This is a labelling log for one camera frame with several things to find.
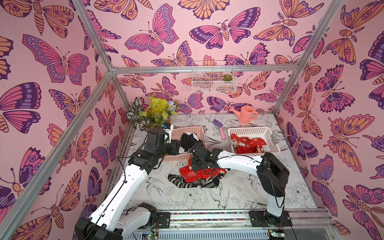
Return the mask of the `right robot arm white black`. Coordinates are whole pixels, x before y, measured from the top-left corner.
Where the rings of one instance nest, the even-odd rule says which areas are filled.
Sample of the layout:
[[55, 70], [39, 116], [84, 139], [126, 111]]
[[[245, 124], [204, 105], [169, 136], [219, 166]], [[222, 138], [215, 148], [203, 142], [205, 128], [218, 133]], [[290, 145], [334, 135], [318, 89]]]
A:
[[262, 156], [234, 154], [221, 149], [209, 151], [201, 143], [189, 148], [192, 169], [230, 169], [258, 176], [267, 193], [267, 208], [262, 214], [262, 224], [279, 227], [286, 216], [284, 212], [286, 185], [290, 171], [272, 153]]

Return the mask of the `red snowflake santa sock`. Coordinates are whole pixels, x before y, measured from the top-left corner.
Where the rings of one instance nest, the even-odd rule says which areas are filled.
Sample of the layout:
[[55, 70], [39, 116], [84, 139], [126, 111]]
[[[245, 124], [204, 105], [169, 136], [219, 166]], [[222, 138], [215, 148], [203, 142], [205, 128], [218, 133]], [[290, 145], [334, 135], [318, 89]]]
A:
[[264, 153], [265, 149], [264, 146], [267, 145], [267, 143], [261, 139], [261, 138], [253, 138], [251, 139], [252, 143], [243, 147], [243, 146], [237, 146], [237, 153], [238, 154], [253, 154], [253, 153]]

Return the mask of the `black pinstripe sock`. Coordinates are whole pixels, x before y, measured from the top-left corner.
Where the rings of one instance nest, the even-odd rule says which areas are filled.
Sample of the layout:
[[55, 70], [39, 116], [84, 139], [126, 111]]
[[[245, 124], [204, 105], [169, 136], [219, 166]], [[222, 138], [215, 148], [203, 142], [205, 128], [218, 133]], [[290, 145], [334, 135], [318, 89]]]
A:
[[196, 143], [201, 143], [202, 141], [198, 138], [196, 134], [193, 133], [183, 133], [181, 136], [181, 145], [179, 152], [184, 153], [188, 152], [191, 147], [193, 147]]

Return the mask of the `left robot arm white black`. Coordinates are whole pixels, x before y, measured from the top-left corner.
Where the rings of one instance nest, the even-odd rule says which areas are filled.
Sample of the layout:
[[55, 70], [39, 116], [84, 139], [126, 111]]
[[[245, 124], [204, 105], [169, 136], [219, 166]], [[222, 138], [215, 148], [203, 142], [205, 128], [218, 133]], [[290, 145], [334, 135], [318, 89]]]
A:
[[160, 167], [167, 155], [178, 155], [180, 141], [172, 140], [174, 127], [165, 123], [150, 129], [147, 138], [131, 154], [121, 178], [101, 205], [88, 217], [79, 218], [75, 225], [79, 240], [124, 240], [140, 227], [155, 225], [156, 208], [142, 204], [123, 216], [130, 199], [152, 170]]

